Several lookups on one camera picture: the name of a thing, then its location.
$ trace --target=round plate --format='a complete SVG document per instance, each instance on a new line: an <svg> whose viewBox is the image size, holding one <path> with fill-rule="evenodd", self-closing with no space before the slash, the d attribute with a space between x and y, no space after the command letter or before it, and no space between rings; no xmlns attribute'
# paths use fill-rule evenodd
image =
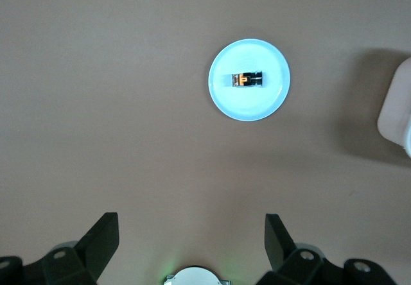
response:
<svg viewBox="0 0 411 285"><path fill-rule="evenodd" d="M232 74L263 72L263 84L232 86ZM283 104L290 88L290 68L283 54L268 42L243 39L224 48L208 77L210 95L227 116L241 121L266 118Z"/></svg>

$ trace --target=small electronic component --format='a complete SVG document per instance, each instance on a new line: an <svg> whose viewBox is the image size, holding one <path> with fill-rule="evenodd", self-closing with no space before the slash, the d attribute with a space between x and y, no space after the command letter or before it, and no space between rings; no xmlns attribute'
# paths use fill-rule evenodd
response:
<svg viewBox="0 0 411 285"><path fill-rule="evenodd" d="M247 72L232 75L232 86L261 86L263 84L263 72Z"/></svg>

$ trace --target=white object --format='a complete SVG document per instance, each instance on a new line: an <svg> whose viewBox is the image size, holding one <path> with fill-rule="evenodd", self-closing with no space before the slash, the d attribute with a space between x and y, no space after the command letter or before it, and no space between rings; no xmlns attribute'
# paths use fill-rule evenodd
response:
<svg viewBox="0 0 411 285"><path fill-rule="evenodd" d="M397 69L378 118L378 131L411 158L411 58Z"/></svg>
<svg viewBox="0 0 411 285"><path fill-rule="evenodd" d="M230 281L219 281L209 270L201 267L189 267L176 275L169 275L164 285L230 285Z"/></svg>
<svg viewBox="0 0 411 285"><path fill-rule="evenodd" d="M233 87L232 75L262 71L262 86ZM215 58L208 79L215 105L227 116L255 121L274 113L290 88L290 69L272 44L243 39L224 48Z"/></svg>

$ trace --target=screw hole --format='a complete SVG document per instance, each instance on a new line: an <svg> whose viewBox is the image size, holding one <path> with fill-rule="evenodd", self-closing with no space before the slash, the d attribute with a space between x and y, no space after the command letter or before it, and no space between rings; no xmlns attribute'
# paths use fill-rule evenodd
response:
<svg viewBox="0 0 411 285"><path fill-rule="evenodd" d="M300 253L301 257L308 260L308 261L312 261L314 259L314 255L309 252L309 251L302 251Z"/></svg>
<svg viewBox="0 0 411 285"><path fill-rule="evenodd" d="M6 268L10 264L10 261L2 261L0 263L0 269Z"/></svg>
<svg viewBox="0 0 411 285"><path fill-rule="evenodd" d="M371 268L368 264L363 263L362 261L356 261L354 263L354 267L361 272L370 272Z"/></svg>
<svg viewBox="0 0 411 285"><path fill-rule="evenodd" d="M54 254L53 258L54 259L59 259L59 258L62 258L64 256L66 256L66 252L65 251L59 251L56 254Z"/></svg>

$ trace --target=white round device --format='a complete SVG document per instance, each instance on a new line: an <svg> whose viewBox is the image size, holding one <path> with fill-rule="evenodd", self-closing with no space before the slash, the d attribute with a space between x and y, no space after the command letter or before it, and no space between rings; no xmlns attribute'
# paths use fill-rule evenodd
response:
<svg viewBox="0 0 411 285"><path fill-rule="evenodd" d="M225 285L229 281L219 281L209 270L201 267L189 267L174 276L169 276L164 285Z"/></svg>

